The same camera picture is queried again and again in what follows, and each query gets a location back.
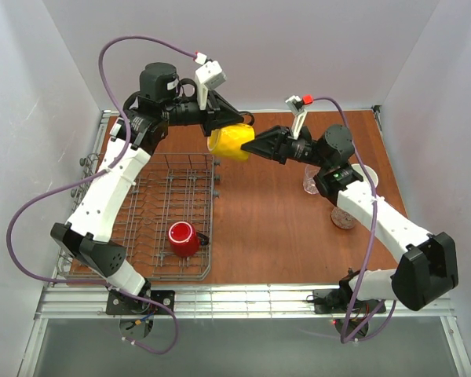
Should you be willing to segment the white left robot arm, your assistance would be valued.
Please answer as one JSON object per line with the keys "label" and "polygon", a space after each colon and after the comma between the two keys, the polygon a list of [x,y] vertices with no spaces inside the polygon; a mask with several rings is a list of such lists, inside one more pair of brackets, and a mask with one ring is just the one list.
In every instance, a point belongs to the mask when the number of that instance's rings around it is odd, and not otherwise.
{"label": "white left robot arm", "polygon": [[112,241],[115,220],[129,190],[172,126],[199,125],[203,135],[243,121],[216,89],[226,74],[216,60],[196,69],[193,79],[180,79],[168,63],[151,63],[140,74],[139,89],[123,103],[103,161],[68,220],[53,225],[50,235],[74,259],[116,290],[116,298],[133,312],[146,307],[150,282]]}

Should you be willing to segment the clear glass cup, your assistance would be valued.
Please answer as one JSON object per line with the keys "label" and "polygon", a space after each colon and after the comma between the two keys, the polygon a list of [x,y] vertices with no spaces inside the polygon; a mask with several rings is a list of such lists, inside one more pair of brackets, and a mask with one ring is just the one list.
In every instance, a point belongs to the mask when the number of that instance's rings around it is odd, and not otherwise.
{"label": "clear glass cup", "polygon": [[319,190],[316,187],[314,182],[314,177],[319,173],[319,167],[313,165],[305,166],[305,175],[303,179],[303,189],[311,195],[316,195],[319,193]]}

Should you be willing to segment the pink ghost pattern mug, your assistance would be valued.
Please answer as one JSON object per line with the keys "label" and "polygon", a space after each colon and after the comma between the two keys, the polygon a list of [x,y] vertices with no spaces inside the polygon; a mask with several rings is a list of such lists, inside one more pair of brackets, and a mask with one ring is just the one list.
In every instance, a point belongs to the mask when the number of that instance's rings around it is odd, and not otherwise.
{"label": "pink ghost pattern mug", "polygon": [[348,212],[338,207],[334,207],[330,215],[331,221],[340,229],[353,229],[356,225],[356,219]]}

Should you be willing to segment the yellow mug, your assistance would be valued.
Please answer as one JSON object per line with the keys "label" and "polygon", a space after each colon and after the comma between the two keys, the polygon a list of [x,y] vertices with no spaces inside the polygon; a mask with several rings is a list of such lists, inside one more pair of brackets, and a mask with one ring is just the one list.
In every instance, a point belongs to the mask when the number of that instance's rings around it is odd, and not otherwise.
{"label": "yellow mug", "polygon": [[207,138],[206,146],[214,156],[245,162],[250,153],[243,151],[242,146],[254,138],[254,128],[242,121],[214,130]]}

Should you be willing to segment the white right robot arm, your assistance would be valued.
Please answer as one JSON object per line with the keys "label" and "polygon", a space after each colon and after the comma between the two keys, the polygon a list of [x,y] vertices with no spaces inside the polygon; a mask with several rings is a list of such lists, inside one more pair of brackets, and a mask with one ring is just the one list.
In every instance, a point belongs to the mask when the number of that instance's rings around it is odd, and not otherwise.
{"label": "white right robot arm", "polygon": [[352,168],[354,154],[348,127],[335,124],[313,140],[307,128],[293,137],[285,126],[258,134],[241,149],[284,164],[291,159],[319,167],[313,180],[319,194],[353,216],[396,260],[395,269],[361,268],[341,279],[341,296],[355,300],[396,300],[419,311],[458,286],[454,240],[416,225],[377,195],[371,180]]}

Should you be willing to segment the dark red mug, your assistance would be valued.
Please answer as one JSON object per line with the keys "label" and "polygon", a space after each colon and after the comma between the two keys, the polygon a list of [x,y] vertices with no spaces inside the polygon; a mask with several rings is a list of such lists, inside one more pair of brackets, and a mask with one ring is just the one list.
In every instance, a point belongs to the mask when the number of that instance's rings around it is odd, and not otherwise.
{"label": "dark red mug", "polygon": [[375,188],[378,187],[378,183],[379,183],[378,175],[373,168],[369,167],[368,165],[365,165],[364,167],[362,167],[360,164],[354,163],[352,165],[352,169],[356,171],[358,174],[360,174],[363,177],[364,181],[368,181],[367,177],[370,177],[370,179],[374,183],[374,187]]}

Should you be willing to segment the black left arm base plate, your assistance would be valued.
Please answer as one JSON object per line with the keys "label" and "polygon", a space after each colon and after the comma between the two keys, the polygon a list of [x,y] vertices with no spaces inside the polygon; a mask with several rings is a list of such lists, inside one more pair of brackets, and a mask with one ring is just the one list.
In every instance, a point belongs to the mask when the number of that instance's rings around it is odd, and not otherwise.
{"label": "black left arm base plate", "polygon": [[[173,311],[176,292],[173,290],[152,290],[147,293],[149,299],[159,302]],[[148,314],[167,315],[168,312],[162,307],[151,305],[148,302],[130,298],[117,291],[109,291],[105,309],[107,315],[135,315],[145,316]]]}

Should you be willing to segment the bright red mug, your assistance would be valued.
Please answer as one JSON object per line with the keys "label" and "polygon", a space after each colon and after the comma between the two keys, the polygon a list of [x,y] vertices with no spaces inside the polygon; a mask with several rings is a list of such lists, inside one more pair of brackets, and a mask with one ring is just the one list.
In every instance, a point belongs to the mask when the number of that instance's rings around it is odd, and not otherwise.
{"label": "bright red mug", "polygon": [[210,243],[210,238],[197,232],[187,221],[173,223],[167,233],[172,252],[180,258],[189,258],[196,254],[201,247]]}

